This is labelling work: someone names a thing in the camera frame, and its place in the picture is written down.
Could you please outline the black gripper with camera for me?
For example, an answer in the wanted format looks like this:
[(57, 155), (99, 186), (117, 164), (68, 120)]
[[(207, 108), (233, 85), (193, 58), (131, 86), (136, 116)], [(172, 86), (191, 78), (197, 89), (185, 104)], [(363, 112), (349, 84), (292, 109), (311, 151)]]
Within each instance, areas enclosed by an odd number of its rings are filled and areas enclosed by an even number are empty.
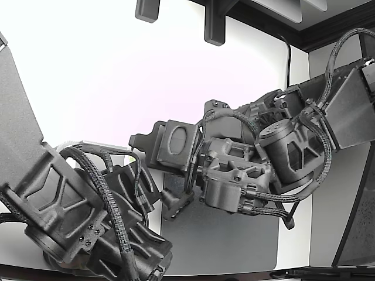
[(131, 135), (129, 146), (146, 153), (148, 167), (182, 176), (188, 170), (199, 135), (195, 124), (158, 121), (149, 135)]

